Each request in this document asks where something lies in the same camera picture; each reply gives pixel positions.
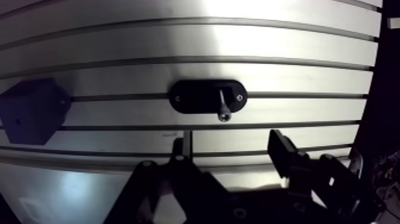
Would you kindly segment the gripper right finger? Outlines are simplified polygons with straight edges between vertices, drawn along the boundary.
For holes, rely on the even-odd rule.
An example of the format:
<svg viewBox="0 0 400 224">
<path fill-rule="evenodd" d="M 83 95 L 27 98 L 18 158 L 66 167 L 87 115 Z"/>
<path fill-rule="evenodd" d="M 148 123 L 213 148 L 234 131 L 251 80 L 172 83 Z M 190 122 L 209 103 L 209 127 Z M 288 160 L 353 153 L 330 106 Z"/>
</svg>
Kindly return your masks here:
<svg viewBox="0 0 400 224">
<path fill-rule="evenodd" d="M 293 208 L 312 223 L 373 223 L 377 198 L 336 157 L 312 159 L 279 130 L 271 130 L 267 151 Z"/>
</svg>

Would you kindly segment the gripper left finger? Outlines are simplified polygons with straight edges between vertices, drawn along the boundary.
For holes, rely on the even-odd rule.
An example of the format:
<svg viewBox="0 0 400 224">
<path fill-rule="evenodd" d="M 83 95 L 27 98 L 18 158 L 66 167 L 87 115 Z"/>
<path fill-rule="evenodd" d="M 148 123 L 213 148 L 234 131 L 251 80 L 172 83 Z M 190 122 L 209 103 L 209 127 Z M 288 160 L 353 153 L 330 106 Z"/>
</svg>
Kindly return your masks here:
<svg viewBox="0 0 400 224">
<path fill-rule="evenodd" d="M 173 142 L 168 163 L 140 162 L 118 196 L 105 223 L 152 223 L 161 196 L 172 193 L 186 223 L 224 223 L 229 220 L 227 190 L 193 162 L 193 133 Z"/>
</svg>

